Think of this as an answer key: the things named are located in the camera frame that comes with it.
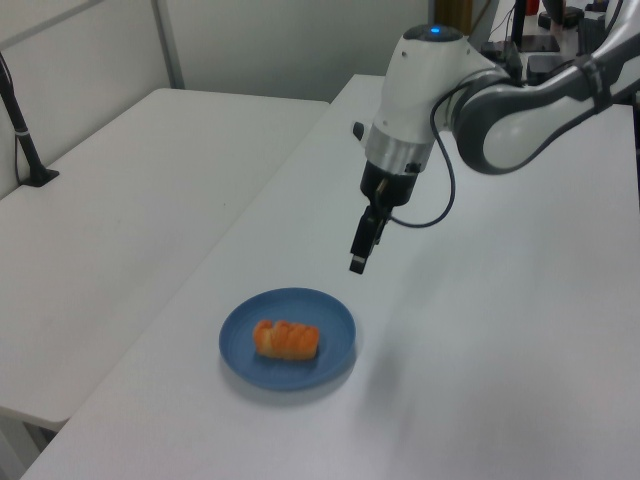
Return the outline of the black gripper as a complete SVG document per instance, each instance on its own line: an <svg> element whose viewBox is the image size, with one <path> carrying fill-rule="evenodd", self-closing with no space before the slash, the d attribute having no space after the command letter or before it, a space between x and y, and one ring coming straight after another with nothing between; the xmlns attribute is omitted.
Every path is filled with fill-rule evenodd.
<svg viewBox="0 0 640 480"><path fill-rule="evenodd" d="M356 228L350 253L349 270L363 274L367 261L380 243L383 231L390 221L394 207L407 204L418 176L416 174L391 174L370 162L366 162L360 190L369 200Z"/></svg>

